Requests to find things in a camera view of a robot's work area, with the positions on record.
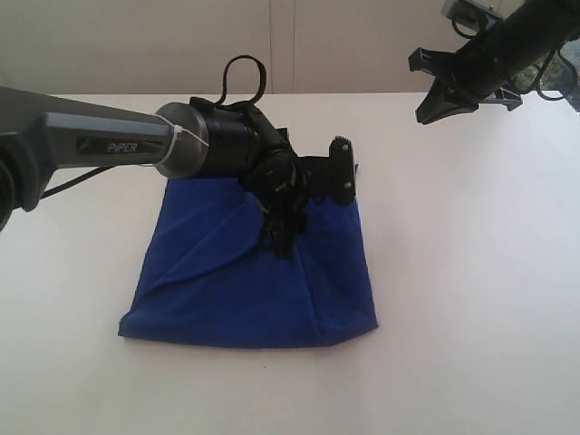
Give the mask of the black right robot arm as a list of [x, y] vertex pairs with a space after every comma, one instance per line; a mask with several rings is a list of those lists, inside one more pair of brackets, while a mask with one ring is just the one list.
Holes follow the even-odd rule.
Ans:
[[548, 65], [568, 42], [579, 38], [577, 1], [525, 1], [508, 17], [477, 1], [447, 1], [441, 13], [466, 43], [456, 52], [416, 49], [412, 72], [434, 82], [416, 109], [422, 125], [473, 113], [482, 104], [513, 111], [522, 96], [539, 89]]

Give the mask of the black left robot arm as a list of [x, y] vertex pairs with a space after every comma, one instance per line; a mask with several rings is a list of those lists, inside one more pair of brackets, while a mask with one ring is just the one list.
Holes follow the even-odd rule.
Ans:
[[308, 200], [288, 138], [253, 101], [194, 97], [152, 114], [5, 87], [1, 91], [1, 219], [30, 211], [59, 169], [89, 176], [152, 166], [168, 179], [236, 179], [256, 196], [261, 238], [287, 256], [306, 226]]

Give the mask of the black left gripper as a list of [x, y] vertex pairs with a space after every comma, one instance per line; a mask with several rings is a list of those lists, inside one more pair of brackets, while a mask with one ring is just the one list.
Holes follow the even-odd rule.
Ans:
[[266, 117], [247, 117], [257, 133], [258, 149], [249, 169], [239, 178], [265, 211], [261, 246], [278, 258], [293, 254], [302, 233], [302, 214], [310, 198], [305, 161]]

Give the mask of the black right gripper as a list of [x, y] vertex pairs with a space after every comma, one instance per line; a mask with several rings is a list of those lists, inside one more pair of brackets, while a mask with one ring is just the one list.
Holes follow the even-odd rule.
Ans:
[[514, 13], [497, 21], [479, 18], [475, 25], [450, 21], [454, 28], [462, 25], [476, 33], [455, 53], [419, 47], [408, 58], [411, 72], [446, 75], [446, 84], [435, 79], [415, 111], [422, 125], [472, 113], [489, 98], [518, 106], [524, 92], [509, 82], [557, 49], [556, 13]]

